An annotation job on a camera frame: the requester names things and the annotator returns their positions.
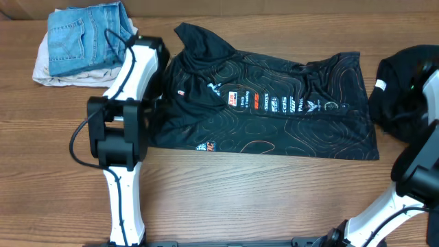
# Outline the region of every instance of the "folded jeans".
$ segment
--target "folded jeans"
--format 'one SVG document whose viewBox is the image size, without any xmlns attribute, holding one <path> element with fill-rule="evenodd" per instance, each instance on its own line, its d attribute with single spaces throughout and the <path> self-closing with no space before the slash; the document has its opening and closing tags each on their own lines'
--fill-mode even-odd
<svg viewBox="0 0 439 247">
<path fill-rule="evenodd" d="M 105 29 L 124 40 L 133 35 L 121 2 L 53 12 L 47 24 L 50 76 L 118 67 L 118 60 L 124 60 L 125 46 L 117 37 L 108 34 L 110 46 L 106 42 Z"/>
</svg>

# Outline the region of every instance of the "black shirt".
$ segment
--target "black shirt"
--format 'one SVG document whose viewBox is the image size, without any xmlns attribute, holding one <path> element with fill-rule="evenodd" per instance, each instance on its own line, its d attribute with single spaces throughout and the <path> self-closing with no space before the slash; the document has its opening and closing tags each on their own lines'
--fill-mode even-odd
<svg viewBox="0 0 439 247">
<path fill-rule="evenodd" d="M 150 124 L 153 146 L 216 152 L 378 159 L 359 53 L 303 65 L 238 51 L 201 27 L 167 68 Z"/>
</svg>

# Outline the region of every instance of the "black cable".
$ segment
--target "black cable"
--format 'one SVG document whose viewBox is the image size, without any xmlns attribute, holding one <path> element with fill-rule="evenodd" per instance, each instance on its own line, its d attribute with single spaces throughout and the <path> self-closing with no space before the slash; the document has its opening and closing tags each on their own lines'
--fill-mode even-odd
<svg viewBox="0 0 439 247">
<path fill-rule="evenodd" d="M 375 232 L 372 233 L 372 235 L 369 237 L 368 241 L 366 241 L 366 243 L 364 244 L 363 247 L 367 247 L 367 245 L 369 245 L 371 243 L 371 241 L 377 236 L 378 232 L 384 227 L 386 226 L 386 224 L 388 224 L 389 222 L 391 222 L 394 218 L 400 216 L 403 213 L 407 213 L 408 211 L 412 211 L 412 210 L 418 210 L 418 211 L 424 211 L 424 212 L 428 212 L 428 213 L 439 213 L 438 211 L 434 210 L 434 209 L 428 209 L 428 208 L 421 208 L 421 207 L 406 207 L 404 209 L 401 209 L 400 211 L 394 213 L 392 216 L 390 216 L 389 218 L 387 218 L 383 223 L 381 223 L 377 229 L 375 230 Z"/>
<path fill-rule="evenodd" d="M 85 165 L 87 167 L 92 167 L 92 168 L 96 168 L 96 169 L 102 169 L 104 171 L 109 172 L 110 174 L 112 174 L 115 177 L 115 182 L 116 182 L 116 186 L 117 186 L 117 197 L 118 197 L 118 204 L 119 204 L 119 225 L 121 227 L 122 230 L 122 236 L 123 236 L 123 241 L 125 243 L 125 246 L 128 246 L 128 240 L 126 239 L 126 232 L 125 232 L 125 227 L 123 226 L 123 218 L 122 218 L 122 196 L 121 196 L 121 184 L 120 184 L 120 177 L 118 177 L 116 175 L 116 173 L 114 171 L 112 171 L 111 169 L 107 168 L 107 167 L 101 167 L 99 165 L 95 165 L 95 164 L 91 164 L 91 163 L 87 163 L 85 161 L 81 161 L 75 154 L 74 150 L 73 150 L 73 145 L 75 144 L 75 140 L 76 137 L 78 136 L 78 134 L 80 133 L 80 131 L 83 129 L 83 127 L 88 123 L 89 119 L 91 119 L 92 117 L 96 116 L 96 114 L 101 111 L 104 110 L 105 107 L 107 106 L 107 104 L 113 100 L 116 99 L 117 96 L 119 96 L 120 93 L 122 93 L 123 88 L 126 84 L 126 82 L 128 81 L 128 79 L 130 78 L 130 75 L 132 73 L 132 70 L 134 68 L 134 64 L 136 62 L 136 57 L 134 55 L 134 52 L 131 48 L 132 44 L 128 44 L 127 41 L 125 41 L 124 39 L 122 39 L 122 37 L 120 37 L 118 34 L 116 34 L 115 32 L 113 32 L 112 30 L 109 30 L 108 28 L 105 29 L 105 39 L 107 40 L 107 43 L 110 45 L 111 51 L 115 54 L 115 56 L 117 57 L 118 61 L 121 63 L 119 57 L 117 56 L 116 51 L 112 48 L 112 45 L 110 44 L 110 41 L 108 39 L 108 33 L 113 34 L 114 36 L 116 36 L 124 45 L 126 48 L 128 48 L 131 52 L 132 55 L 132 62 L 131 62 L 131 67 L 130 70 L 128 71 L 125 79 L 123 80 L 121 86 L 119 87 L 119 89 L 117 90 L 117 92 L 108 100 L 108 102 L 106 104 L 104 104 L 99 110 L 96 110 L 94 113 L 91 113 L 75 130 L 75 132 L 73 132 L 71 138 L 70 138 L 70 143 L 69 143 L 69 151 L 70 151 L 70 156 L 73 158 L 73 160 L 75 160 L 77 163 L 81 164 L 81 165 Z"/>
</svg>

